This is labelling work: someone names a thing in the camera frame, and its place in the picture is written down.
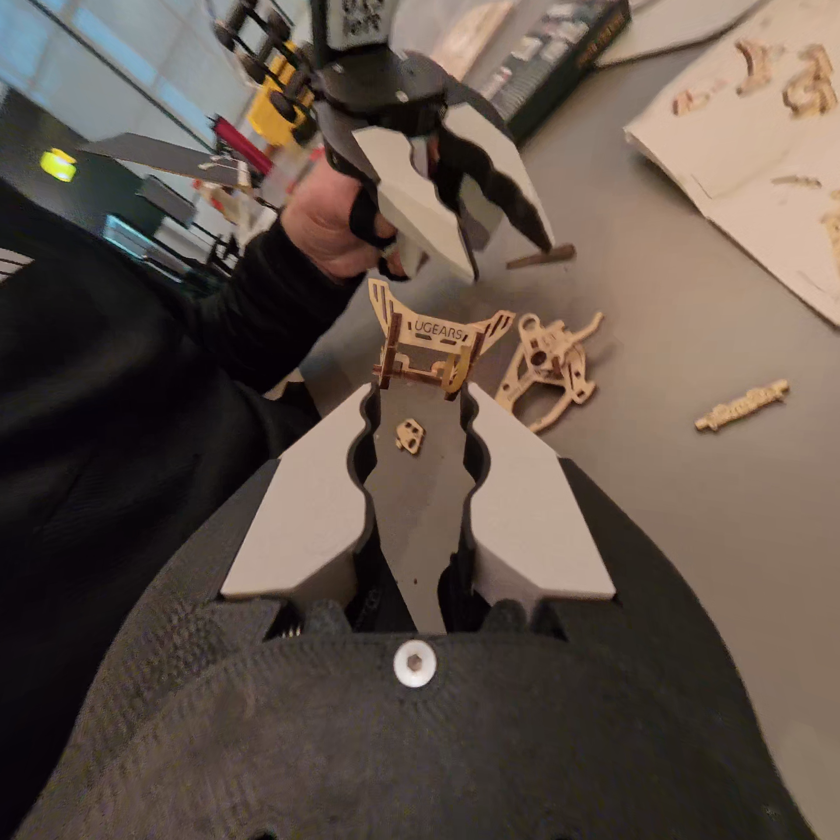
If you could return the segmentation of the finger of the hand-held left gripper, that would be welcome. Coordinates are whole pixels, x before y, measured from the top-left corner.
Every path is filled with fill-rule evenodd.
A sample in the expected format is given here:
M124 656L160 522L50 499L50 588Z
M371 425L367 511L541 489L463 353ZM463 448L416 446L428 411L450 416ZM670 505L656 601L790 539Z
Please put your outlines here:
M379 211L397 230L396 248L405 274L414 277L428 257L445 264L459 279L476 280L459 218L414 167L411 141L375 126L354 130L353 138L375 174Z
M484 249L503 218L538 250L555 247L518 148L489 104L447 108L438 130L438 192L471 248Z

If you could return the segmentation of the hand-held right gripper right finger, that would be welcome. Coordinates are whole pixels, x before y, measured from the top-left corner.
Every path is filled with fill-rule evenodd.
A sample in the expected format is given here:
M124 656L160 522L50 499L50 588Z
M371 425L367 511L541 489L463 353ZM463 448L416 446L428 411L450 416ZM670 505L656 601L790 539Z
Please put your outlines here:
M461 397L475 478L463 520L473 591L490 606L611 601L616 587L560 457L479 385Z

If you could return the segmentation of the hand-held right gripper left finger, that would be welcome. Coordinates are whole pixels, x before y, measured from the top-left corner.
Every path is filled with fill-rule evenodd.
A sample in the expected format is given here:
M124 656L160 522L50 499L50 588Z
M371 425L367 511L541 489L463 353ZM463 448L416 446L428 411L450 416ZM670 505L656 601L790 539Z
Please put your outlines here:
M292 603L350 603L375 513L365 482L376 466L379 389L364 384L278 458L219 594Z

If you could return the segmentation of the brown wooden stick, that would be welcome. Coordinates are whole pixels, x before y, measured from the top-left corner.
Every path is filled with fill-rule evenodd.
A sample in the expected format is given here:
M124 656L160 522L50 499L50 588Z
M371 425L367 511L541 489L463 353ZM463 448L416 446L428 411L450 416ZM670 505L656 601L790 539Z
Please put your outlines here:
M573 244L562 244L552 248L550 251L538 252L511 259L506 263L508 270L518 270L531 266L546 266L572 261L576 258L576 247Z

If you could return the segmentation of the wooden model long body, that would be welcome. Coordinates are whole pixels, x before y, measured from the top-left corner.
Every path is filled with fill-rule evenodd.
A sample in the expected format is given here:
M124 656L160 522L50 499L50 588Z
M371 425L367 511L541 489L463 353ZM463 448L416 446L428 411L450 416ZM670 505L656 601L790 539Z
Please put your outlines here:
M570 405L583 405L595 393L596 384L586 373L584 341L601 326L604 314L597 312L583 329L571 331L562 320L542 324L533 313L518 322L519 346L513 354L496 395L496 403L510 415L518 400L535 385L559 388L558 401L528 428L534 434L555 425Z

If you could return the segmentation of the wooden model bow frame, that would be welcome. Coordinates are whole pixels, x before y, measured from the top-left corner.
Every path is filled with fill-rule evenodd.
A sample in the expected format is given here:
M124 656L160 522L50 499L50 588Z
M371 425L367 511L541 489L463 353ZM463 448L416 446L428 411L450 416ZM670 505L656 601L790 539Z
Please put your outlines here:
M397 300L385 280L368 279L369 299L385 341L373 376L380 391L394 379L436 387L453 402L480 356L511 329L516 314L498 310L490 318L461 323L414 312ZM437 354L428 370L413 367L404 352L413 348Z

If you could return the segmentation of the white jointed hobby arm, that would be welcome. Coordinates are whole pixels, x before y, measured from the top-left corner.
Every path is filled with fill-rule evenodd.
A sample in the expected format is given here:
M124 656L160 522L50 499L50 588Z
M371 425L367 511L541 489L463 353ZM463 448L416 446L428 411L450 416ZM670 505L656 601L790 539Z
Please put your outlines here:
M201 176L195 179L194 188L228 222L250 223L264 208L273 208L261 195L264 176L247 161L212 154L197 170Z

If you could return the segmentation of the wooden parts sheet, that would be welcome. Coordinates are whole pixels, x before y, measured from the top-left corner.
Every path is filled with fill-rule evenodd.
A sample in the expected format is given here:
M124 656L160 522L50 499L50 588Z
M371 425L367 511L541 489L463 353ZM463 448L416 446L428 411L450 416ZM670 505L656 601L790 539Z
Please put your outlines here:
M444 29L431 58L451 77L463 81L507 22L518 2L481 2Z

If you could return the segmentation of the black model box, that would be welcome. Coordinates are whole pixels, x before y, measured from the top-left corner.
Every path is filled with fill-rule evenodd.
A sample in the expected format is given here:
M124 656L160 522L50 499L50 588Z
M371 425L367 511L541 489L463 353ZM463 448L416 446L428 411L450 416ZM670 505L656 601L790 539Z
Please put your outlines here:
M552 2L482 84L521 148L632 19L628 1Z

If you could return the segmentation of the model instruction booklet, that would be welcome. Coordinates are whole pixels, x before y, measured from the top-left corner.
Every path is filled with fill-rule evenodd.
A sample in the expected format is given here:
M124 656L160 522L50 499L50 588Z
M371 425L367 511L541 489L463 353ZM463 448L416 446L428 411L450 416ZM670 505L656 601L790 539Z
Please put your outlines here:
M838 1L760 6L624 133L705 219L838 326Z

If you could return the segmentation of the person's left hand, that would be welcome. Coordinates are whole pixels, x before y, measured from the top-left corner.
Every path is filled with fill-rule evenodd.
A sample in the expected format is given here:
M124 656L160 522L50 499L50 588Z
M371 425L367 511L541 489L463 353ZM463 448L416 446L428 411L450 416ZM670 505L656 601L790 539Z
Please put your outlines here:
M320 158L290 196L280 224L290 242L338 284L375 269L385 258L397 277L405 271L397 251L386 254L397 229L353 177Z

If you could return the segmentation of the yellow plastic bin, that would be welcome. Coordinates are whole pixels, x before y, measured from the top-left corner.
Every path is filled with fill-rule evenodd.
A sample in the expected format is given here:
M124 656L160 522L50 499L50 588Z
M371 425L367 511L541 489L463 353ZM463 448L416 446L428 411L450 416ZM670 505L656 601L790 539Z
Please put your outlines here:
M295 68L282 54L276 54L270 59L269 70L280 80L280 84L277 84L272 77L264 79L251 102L247 121L252 130L275 150L285 148L292 143L305 147L310 144L317 131L317 124L311 110L313 93L307 89L298 95L295 106L296 117L289 122L275 108L270 95L286 86Z

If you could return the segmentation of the small wooden toothed strip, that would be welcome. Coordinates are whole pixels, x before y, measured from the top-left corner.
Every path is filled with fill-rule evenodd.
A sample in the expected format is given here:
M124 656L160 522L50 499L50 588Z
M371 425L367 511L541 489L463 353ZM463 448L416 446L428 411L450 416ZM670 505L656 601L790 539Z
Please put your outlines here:
M757 413L766 406L782 403L790 390L787 380L776 380L768 385L747 390L743 395L715 405L695 421L699 433L716 433L723 427Z

